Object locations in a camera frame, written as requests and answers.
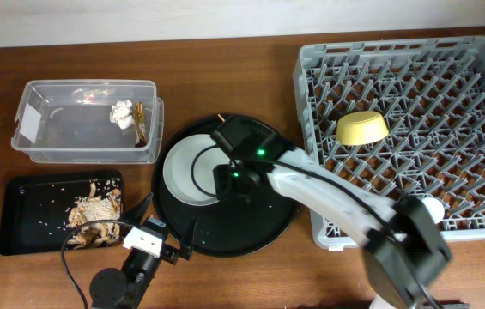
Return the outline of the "food scraps pile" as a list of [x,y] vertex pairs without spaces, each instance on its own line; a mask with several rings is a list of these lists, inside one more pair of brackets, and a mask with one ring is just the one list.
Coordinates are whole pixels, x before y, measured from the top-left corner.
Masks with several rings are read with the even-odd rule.
[[[86,197],[78,197],[75,207],[70,211],[68,227],[73,229],[99,220],[118,220],[122,209],[122,191],[114,186],[114,182],[106,182],[106,191],[98,195],[98,184],[89,183],[89,193]],[[120,226],[118,223],[95,223],[81,227],[67,241],[74,249],[113,245],[119,240]]]

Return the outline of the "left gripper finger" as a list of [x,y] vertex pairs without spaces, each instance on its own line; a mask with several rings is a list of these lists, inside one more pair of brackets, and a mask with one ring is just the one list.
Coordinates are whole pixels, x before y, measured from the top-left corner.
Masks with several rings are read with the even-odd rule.
[[198,219],[199,215],[195,215],[194,218],[191,220],[188,228],[186,229],[185,235],[179,242],[179,257],[187,261],[191,259],[191,256],[193,254],[194,233]]
[[153,195],[153,193],[149,193],[140,203],[124,212],[120,216],[120,220],[132,226],[139,226],[152,203]]

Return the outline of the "grey round plate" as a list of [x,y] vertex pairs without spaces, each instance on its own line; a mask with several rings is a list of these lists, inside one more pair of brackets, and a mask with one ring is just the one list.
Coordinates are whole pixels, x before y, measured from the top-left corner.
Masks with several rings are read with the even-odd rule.
[[[216,203],[216,197],[203,194],[192,182],[191,165],[197,154],[214,141],[207,134],[196,134],[177,142],[167,153],[162,176],[167,189],[180,202],[191,206],[208,206]],[[197,184],[210,194],[215,195],[213,169],[229,162],[228,157],[219,149],[213,148],[203,153],[194,166]]]

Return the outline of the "white tissue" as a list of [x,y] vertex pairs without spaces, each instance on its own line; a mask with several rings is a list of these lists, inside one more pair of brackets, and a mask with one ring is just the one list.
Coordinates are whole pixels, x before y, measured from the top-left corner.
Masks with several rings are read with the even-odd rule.
[[119,100],[112,106],[109,119],[113,124],[117,124],[121,130],[125,130],[134,124],[132,116],[133,104],[130,100]]

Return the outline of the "gold snack wrapper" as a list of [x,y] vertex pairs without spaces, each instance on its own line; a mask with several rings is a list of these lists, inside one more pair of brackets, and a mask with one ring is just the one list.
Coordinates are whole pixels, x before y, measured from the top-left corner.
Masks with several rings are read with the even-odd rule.
[[133,112],[134,126],[136,131],[136,147],[142,148],[147,145],[148,138],[145,128],[145,114],[142,102],[136,103]]

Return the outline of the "yellow bowl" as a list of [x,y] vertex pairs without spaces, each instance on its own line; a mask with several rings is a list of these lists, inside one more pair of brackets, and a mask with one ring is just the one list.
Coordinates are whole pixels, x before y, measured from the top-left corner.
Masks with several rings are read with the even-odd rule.
[[345,146],[361,146],[383,140],[389,129],[379,112],[353,112],[339,119],[336,139]]

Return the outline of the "blue cup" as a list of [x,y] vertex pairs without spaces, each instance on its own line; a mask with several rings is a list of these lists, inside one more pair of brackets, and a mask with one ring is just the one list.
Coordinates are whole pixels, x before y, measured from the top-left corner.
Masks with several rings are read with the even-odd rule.
[[438,198],[424,197],[421,199],[421,203],[426,207],[435,224],[439,224],[443,220],[445,216],[445,209],[442,202]]

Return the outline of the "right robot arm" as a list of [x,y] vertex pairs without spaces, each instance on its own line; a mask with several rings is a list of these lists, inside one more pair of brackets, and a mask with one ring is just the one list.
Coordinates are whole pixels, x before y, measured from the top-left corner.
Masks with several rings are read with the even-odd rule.
[[366,191],[320,166],[290,140],[246,117],[230,116],[210,135],[229,159],[215,172],[219,198],[233,180],[266,185],[338,226],[361,249],[373,308],[439,308],[427,287],[452,260],[437,225],[445,214],[435,197],[398,201]]

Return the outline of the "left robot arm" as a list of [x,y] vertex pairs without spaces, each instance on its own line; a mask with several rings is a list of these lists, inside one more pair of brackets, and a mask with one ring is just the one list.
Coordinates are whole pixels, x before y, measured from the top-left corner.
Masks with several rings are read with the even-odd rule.
[[121,269],[103,269],[94,276],[89,287],[93,308],[137,308],[161,262],[175,265],[180,258],[191,258],[199,217],[191,220],[179,247],[171,246],[167,243],[167,224],[144,216],[152,198],[149,194],[120,216],[130,228],[123,239],[123,247],[130,254]]

